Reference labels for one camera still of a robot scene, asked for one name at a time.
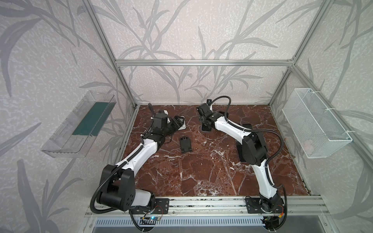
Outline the black phone white case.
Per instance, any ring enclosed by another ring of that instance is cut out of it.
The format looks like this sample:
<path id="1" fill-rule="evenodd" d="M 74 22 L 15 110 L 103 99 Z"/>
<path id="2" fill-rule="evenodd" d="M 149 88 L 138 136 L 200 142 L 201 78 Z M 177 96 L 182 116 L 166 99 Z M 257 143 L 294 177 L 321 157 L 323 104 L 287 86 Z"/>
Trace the black phone white case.
<path id="1" fill-rule="evenodd" d="M 237 151 L 238 151 L 240 162 L 244 162 L 245 163 L 246 160 L 243 157 L 242 145 L 238 141 L 236 142 L 236 147 L 237 147 Z"/>

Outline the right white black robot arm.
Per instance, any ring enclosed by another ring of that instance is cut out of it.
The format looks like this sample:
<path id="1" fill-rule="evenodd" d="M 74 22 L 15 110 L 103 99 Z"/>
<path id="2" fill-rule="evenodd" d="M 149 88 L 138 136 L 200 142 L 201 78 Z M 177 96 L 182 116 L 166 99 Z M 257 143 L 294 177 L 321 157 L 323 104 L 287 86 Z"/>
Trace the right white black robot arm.
<path id="1" fill-rule="evenodd" d="M 206 103 L 199 105 L 196 110 L 204 132 L 215 129 L 238 142 L 239 154 L 254 170 L 259 185 L 260 208 L 266 213 L 272 212 L 281 197 L 269 170 L 268 148 L 263 136 L 264 132 L 269 133 L 270 130 L 253 130 L 240 126 L 229 120 L 227 113 L 214 112 Z"/>

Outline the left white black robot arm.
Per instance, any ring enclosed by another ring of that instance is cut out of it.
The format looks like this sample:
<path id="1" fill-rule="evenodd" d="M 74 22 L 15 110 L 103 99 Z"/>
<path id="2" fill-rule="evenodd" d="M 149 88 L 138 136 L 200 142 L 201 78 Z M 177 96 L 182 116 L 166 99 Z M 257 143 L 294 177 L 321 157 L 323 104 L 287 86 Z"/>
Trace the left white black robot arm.
<path id="1" fill-rule="evenodd" d="M 184 128 L 184 116 L 169 117 L 165 111 L 154 114 L 150 127 L 140 136 L 140 144 L 136 149 L 117 164 L 104 167 L 100 185 L 90 201 L 91 211 L 104 214 L 136 208 L 153 210 L 156 203 L 154 194 L 136 189 L 135 176 L 145 162 L 165 144 L 168 136 Z"/>

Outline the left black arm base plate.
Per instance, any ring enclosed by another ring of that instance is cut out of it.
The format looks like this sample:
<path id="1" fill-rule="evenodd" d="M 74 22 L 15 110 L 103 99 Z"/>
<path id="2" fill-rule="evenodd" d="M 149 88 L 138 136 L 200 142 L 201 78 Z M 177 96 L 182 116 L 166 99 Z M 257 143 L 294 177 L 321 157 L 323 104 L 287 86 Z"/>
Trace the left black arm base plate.
<path id="1" fill-rule="evenodd" d="M 170 199 L 168 198 L 155 198 L 148 206 L 135 206 L 131 212 L 135 215 L 145 214 L 149 211 L 151 214 L 167 214 L 169 212 Z"/>

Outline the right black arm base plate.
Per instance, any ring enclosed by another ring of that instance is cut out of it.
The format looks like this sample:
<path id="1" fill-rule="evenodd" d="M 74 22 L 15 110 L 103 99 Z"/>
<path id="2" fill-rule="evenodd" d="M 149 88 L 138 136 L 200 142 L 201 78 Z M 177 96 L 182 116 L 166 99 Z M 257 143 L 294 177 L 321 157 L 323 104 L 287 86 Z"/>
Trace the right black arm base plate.
<path id="1" fill-rule="evenodd" d="M 285 208 L 285 202 L 281 198 L 273 207 L 264 207 L 262 204 L 261 198 L 252 198 L 250 196 L 245 197 L 244 199 L 247 212 L 249 214 L 281 214 Z"/>

